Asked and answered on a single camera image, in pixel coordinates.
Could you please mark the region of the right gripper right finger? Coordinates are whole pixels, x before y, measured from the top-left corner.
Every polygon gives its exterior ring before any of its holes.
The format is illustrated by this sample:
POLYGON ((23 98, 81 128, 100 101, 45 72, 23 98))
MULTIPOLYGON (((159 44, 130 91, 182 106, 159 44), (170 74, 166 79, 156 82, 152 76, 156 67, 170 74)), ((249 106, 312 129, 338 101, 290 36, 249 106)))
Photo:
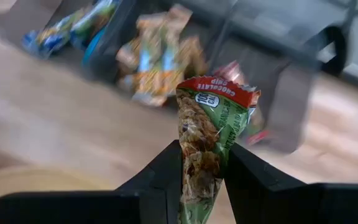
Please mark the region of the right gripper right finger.
POLYGON ((358 184, 306 184, 238 144, 224 181, 237 223, 358 224, 358 184))

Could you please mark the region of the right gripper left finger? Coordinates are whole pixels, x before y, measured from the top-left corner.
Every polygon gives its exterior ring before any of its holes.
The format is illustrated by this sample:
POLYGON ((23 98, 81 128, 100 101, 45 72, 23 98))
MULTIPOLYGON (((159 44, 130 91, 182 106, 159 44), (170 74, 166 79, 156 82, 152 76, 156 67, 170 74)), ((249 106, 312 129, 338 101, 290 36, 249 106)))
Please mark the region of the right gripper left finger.
POLYGON ((181 174, 181 147, 174 140, 115 190, 0 196, 0 224, 174 224, 180 207, 181 174))

